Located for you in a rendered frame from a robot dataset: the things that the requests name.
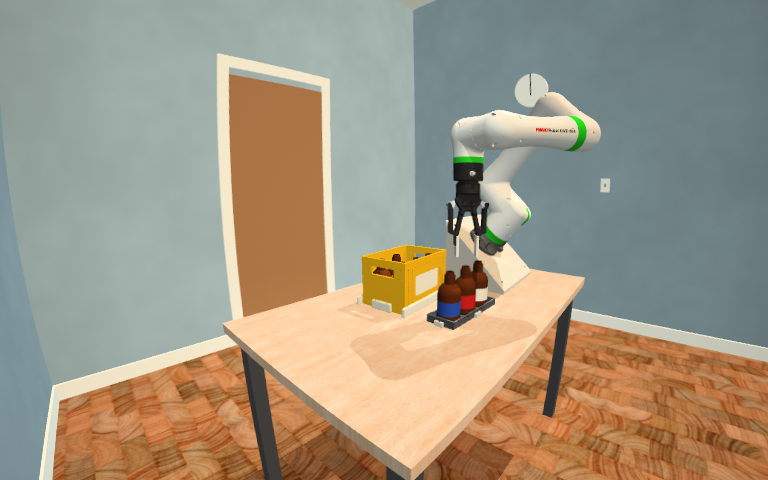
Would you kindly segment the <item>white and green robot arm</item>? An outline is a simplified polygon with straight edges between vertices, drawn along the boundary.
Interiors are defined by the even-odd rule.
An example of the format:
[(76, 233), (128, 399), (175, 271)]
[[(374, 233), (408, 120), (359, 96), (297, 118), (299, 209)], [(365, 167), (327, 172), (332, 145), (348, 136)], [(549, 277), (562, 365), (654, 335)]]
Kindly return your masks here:
[[(456, 122), (450, 135), (453, 180), (480, 183), (480, 197), (489, 203), (487, 233), (480, 236), (479, 249), (489, 256), (499, 246), (498, 252), (504, 251), (507, 240), (530, 219), (530, 210), (510, 183), (537, 147), (586, 152), (600, 136), (596, 121), (555, 92), (542, 95), (529, 116), (497, 110)], [(504, 151), (483, 173), (485, 150)]]

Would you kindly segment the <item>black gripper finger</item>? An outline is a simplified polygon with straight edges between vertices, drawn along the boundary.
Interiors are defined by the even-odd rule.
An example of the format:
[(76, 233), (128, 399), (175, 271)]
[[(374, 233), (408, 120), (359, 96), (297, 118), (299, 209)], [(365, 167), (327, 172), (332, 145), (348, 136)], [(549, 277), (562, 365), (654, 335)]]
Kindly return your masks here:
[(458, 235), (460, 232), (463, 216), (465, 214), (465, 210), (467, 207), (467, 201), (463, 202), (461, 212), (460, 210), (458, 211), (458, 217), (457, 217), (456, 225), (453, 231), (453, 208), (455, 207), (455, 204), (456, 204), (455, 200), (452, 202), (446, 203), (448, 208), (448, 233), (454, 236), (454, 241), (453, 241), (453, 244), (455, 246), (454, 255), (456, 257), (459, 257), (459, 236)]
[(486, 230), (487, 230), (487, 210), (488, 210), (488, 207), (489, 207), (489, 203), (487, 203), (487, 202), (481, 201), (480, 204), (481, 204), (481, 208), (482, 208), (481, 209), (481, 230), (480, 230), (480, 226), (479, 226), (479, 221), (478, 221), (477, 209), (476, 209), (475, 201), (471, 202), (471, 206), (472, 206), (472, 213), (471, 213), (471, 215), (472, 215), (472, 220), (473, 220), (473, 225), (474, 225), (474, 230), (475, 230), (475, 235), (474, 235), (474, 255), (476, 257), (479, 256), (480, 236), (482, 234), (485, 234)]

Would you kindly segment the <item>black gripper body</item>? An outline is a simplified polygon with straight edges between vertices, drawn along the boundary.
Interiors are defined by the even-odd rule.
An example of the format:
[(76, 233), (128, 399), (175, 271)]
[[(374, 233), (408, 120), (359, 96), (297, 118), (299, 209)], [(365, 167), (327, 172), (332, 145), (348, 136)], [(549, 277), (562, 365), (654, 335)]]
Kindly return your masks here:
[(475, 201), (476, 209), (481, 203), (480, 183), (457, 183), (455, 203), (461, 211), (464, 201), (467, 201), (465, 212), (472, 212), (471, 202)]

